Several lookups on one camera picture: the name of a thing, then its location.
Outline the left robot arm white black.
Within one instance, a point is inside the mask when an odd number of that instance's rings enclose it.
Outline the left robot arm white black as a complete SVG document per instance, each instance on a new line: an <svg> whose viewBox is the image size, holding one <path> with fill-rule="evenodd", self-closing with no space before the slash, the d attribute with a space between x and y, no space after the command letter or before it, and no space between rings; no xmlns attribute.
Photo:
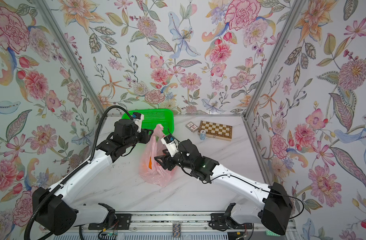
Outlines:
<svg viewBox="0 0 366 240"><path fill-rule="evenodd" d="M94 141L91 155L76 169L49 188L35 190L29 224L37 222L55 236L82 225L114 226L118 221L114 208L104 203L78 206L75 199L101 171L128 155L126 151L133 150L137 144L147 144L152 135L153 130L142 128L141 120L115 122L115 130L101 143Z"/></svg>

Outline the pink plastic bag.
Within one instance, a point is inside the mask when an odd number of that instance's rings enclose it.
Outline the pink plastic bag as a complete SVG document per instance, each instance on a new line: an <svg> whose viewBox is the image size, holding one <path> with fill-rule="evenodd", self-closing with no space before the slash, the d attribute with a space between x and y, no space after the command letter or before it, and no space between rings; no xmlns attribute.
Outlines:
<svg viewBox="0 0 366 240"><path fill-rule="evenodd" d="M158 185L162 188L170 183L175 174L175 170L164 170L154 160L154 157L163 155L163 150L166 150L166 147L161 142L162 138L165 136L163 129L161 124L158 124L154 129L151 140L146 144L139 166L139 175L146 183ZM153 162L152 170L148 167L150 158L152 158Z"/></svg>

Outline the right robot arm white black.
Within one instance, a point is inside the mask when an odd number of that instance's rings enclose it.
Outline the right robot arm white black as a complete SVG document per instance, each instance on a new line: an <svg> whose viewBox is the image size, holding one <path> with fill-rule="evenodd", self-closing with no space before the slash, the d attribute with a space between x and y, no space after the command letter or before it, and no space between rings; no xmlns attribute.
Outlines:
<svg viewBox="0 0 366 240"><path fill-rule="evenodd" d="M190 140L179 142L168 135L161 142L166 148L155 160L163 169L171 171L179 167L203 184L220 184L247 199L245 204L231 203L224 214L227 219L239 225L261 223L275 234L286 234L293 204L282 185L259 183L239 175L218 161L201 155Z"/></svg>

